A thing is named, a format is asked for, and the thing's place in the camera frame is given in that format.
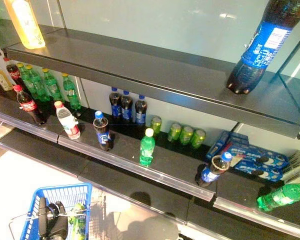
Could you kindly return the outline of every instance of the yellow bottle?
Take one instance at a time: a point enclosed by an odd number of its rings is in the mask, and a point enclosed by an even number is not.
[[[11,82],[8,80],[6,74],[0,69],[0,85],[5,91],[13,89]]]
[[[14,28],[27,49],[44,47],[45,41],[39,29],[29,0],[3,0]]]

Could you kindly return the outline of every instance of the shopping basket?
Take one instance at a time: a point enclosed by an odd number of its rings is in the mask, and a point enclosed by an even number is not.
[[[41,187],[35,191],[32,197],[31,206],[27,213],[29,218],[36,217],[39,209],[39,200],[41,197],[46,198],[47,205],[61,201],[64,205],[65,212],[70,212],[75,204],[81,203],[86,208],[85,239],[88,239],[90,204],[91,204],[92,185],[90,183],[79,183],[73,185]],[[72,225],[68,224],[68,237]],[[21,240],[39,240],[39,221],[38,219],[27,220],[24,224],[20,237]]]

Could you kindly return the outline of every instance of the blue label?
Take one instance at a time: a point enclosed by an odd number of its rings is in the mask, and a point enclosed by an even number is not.
[[[130,120],[131,117],[132,117],[132,109],[123,109],[122,108],[122,117],[125,119],[125,120]]]
[[[135,122],[137,124],[145,124],[146,123],[146,114],[137,112],[135,114]]]
[[[108,141],[111,140],[108,131],[106,131],[104,133],[97,133],[96,135],[98,136],[98,141],[101,145],[106,144]]]
[[[121,106],[119,105],[111,105],[112,115],[118,117],[121,115]]]
[[[291,31],[291,27],[262,22],[258,26],[248,49],[242,55],[242,61],[254,68],[267,68]]]
[[[210,171],[210,168],[206,167],[201,174],[201,178],[206,183],[215,181],[220,175],[216,175]]]

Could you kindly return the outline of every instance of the green can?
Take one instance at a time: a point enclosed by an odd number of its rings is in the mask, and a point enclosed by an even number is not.
[[[157,135],[158,133],[160,133],[161,124],[162,124],[161,117],[154,116],[152,118],[150,127],[153,129],[153,135],[154,136]]]
[[[170,127],[168,134],[168,141],[174,142],[177,141],[181,133],[181,125],[179,123],[174,123]]]
[[[182,131],[181,131],[181,134],[180,134],[180,138],[179,138],[180,143],[182,145],[187,145],[190,142],[191,137],[192,137],[193,134],[194,134],[194,130],[193,130],[192,127],[190,127],[190,126],[184,126],[182,128]]]
[[[195,132],[193,133],[193,136],[190,140],[191,146],[194,149],[199,148],[202,145],[202,143],[204,142],[205,138],[206,138],[206,132],[204,130],[202,130],[202,129],[195,130]]]

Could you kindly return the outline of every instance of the green soda bottle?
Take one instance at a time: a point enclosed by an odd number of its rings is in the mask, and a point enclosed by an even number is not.
[[[40,75],[32,68],[31,65],[27,65],[25,66],[25,68],[28,70],[30,80],[34,85],[38,99],[41,102],[49,102],[50,97],[47,95],[45,86],[42,83]]]
[[[153,135],[154,130],[152,128],[147,128],[145,130],[145,136],[141,140],[139,160],[140,164],[146,167],[148,167],[152,162],[152,153],[156,146]]]
[[[62,77],[63,77],[63,88],[69,99],[71,108],[74,110],[80,109],[81,104],[80,104],[78,95],[76,94],[76,88],[75,88],[74,83],[69,79],[69,76],[67,73],[62,73]]]
[[[269,212],[272,209],[300,201],[300,183],[284,185],[274,192],[260,196],[257,200],[258,207]]]
[[[60,88],[56,78],[49,72],[48,68],[42,68],[45,85],[47,86],[53,100],[55,102],[61,101],[64,103],[64,98],[61,95]]]

